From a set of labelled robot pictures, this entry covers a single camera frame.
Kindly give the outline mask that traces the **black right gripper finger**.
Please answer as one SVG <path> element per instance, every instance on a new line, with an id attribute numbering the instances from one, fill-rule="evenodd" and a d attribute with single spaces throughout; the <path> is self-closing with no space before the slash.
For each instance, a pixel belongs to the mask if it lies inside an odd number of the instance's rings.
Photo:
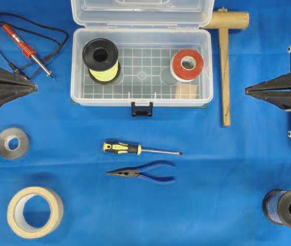
<path id="1" fill-rule="evenodd" d="M 291 89 L 291 72 L 278 76 L 274 79 L 264 81 L 254 86 L 247 87 L 245 92 L 251 91 L 268 91 L 268 90 L 285 90 Z"/>
<path id="2" fill-rule="evenodd" d="M 282 110 L 291 110 L 291 91 L 246 91 L 246 94 L 264 100 Z"/>

